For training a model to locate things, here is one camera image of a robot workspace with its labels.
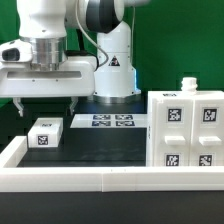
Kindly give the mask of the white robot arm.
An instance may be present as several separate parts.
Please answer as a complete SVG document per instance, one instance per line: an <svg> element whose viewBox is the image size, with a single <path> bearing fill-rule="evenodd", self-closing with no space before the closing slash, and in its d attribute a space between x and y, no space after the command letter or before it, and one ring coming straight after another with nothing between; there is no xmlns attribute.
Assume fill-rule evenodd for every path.
<svg viewBox="0 0 224 224"><path fill-rule="evenodd" d="M19 38L0 45L0 98L125 102L140 93L124 10L151 0L16 0Z"/></svg>

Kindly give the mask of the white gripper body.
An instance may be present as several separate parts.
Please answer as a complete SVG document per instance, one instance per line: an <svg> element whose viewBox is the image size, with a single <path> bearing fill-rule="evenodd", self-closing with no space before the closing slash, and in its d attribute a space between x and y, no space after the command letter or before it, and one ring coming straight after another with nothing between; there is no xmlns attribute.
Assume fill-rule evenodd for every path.
<svg viewBox="0 0 224 224"><path fill-rule="evenodd" d="M0 63L0 98L89 96L94 93L94 56L69 57L56 71L31 70L28 63Z"/></svg>

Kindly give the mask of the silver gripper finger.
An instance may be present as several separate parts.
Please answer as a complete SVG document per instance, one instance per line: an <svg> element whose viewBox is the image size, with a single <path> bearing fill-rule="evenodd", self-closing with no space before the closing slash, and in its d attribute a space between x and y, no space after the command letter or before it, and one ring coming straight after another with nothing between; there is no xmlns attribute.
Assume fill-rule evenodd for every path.
<svg viewBox="0 0 224 224"><path fill-rule="evenodd" d="M23 117L24 116L24 106L22 104L21 99L20 98L14 98L13 99L13 104L18 109L19 116Z"/></svg>
<svg viewBox="0 0 224 224"><path fill-rule="evenodd" d="M74 114L74 110L75 110L77 103L78 103L78 97L71 97L71 102L69 104L69 114L70 115Z"/></svg>

